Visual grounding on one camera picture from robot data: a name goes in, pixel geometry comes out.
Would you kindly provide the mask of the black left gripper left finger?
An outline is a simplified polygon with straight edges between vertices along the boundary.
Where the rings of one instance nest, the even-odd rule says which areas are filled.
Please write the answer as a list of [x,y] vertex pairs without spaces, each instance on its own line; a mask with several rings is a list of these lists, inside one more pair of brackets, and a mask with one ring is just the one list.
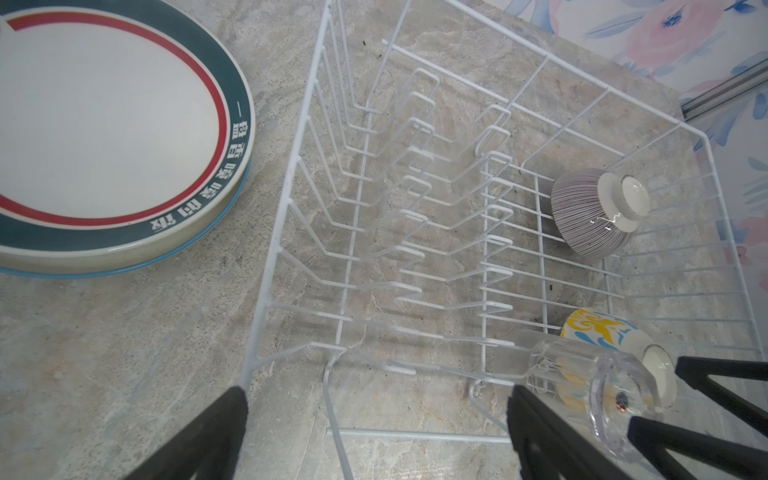
[[246,432],[247,416],[245,391],[239,386],[229,388],[127,477],[233,478]]

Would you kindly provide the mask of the watermelon pattern plate blue rim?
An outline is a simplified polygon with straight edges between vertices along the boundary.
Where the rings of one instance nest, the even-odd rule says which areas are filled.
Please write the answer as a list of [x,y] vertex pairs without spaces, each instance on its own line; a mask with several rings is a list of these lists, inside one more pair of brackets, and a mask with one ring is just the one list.
[[97,270],[95,272],[85,272],[85,273],[40,273],[40,272],[30,272],[30,271],[24,271],[24,270],[18,270],[18,269],[11,269],[2,267],[1,273],[6,275],[11,275],[14,277],[21,277],[21,278],[35,278],[35,279],[45,279],[45,280],[81,280],[81,279],[91,279],[91,278],[100,278],[100,277],[108,277],[108,276],[114,276],[119,275],[131,271],[135,271],[138,269],[146,268],[148,266],[157,264],[161,261],[164,261],[168,258],[171,258],[180,252],[184,251],[185,249],[192,246],[197,241],[204,238],[209,231],[211,231],[217,224],[219,224],[222,219],[229,213],[229,211],[233,208],[235,205],[238,196],[241,194],[242,190],[244,189],[246,180],[248,179],[249,173],[251,170],[251,163],[248,163],[246,166],[246,169],[239,180],[237,187],[235,190],[233,190],[231,193],[229,193],[226,197],[226,204],[221,207],[216,207],[215,211],[212,213],[209,213],[206,216],[206,219],[208,220],[208,223],[200,227],[196,232],[195,235],[190,237],[187,241],[184,243],[179,243],[176,245],[173,249],[163,253],[162,255],[155,256],[151,259],[148,259],[144,262],[140,263],[134,263],[132,265],[127,265],[121,268],[114,268],[114,269],[108,269],[108,270]]

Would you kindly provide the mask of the white plate dark underside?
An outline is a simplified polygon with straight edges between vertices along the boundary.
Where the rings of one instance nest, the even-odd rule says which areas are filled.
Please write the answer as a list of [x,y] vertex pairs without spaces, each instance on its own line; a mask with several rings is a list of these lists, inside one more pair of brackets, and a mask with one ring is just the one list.
[[1,255],[141,263],[205,229],[247,170],[234,59],[163,1],[1,5]]

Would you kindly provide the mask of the purple striped bowl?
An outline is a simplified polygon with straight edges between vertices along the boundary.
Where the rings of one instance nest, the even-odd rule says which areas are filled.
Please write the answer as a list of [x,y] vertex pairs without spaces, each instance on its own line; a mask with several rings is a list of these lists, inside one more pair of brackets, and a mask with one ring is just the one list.
[[565,174],[552,187],[552,217],[565,243],[587,260],[625,247],[650,213],[650,196],[634,176],[601,169]]

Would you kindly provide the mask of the clear faceted glass front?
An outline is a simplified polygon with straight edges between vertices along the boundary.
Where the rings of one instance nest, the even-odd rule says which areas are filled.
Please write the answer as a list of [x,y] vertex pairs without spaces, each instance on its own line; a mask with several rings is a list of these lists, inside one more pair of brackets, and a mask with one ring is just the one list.
[[652,374],[633,355],[543,332],[516,330],[512,366],[518,385],[604,453],[637,463],[630,420],[663,419]]

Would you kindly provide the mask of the blue yellow patterned bowl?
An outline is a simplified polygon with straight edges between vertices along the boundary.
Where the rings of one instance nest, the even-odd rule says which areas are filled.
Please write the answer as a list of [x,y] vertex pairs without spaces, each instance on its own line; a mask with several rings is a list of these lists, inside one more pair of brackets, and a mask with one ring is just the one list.
[[579,308],[568,316],[560,336],[635,356],[656,380],[662,406],[674,405],[678,393],[675,363],[644,330],[618,317]]

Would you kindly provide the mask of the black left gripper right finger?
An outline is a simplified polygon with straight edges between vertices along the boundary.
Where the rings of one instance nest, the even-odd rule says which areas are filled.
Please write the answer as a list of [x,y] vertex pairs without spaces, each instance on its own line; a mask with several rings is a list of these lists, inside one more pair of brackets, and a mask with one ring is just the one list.
[[507,428],[523,479],[628,477],[524,386],[512,388]]

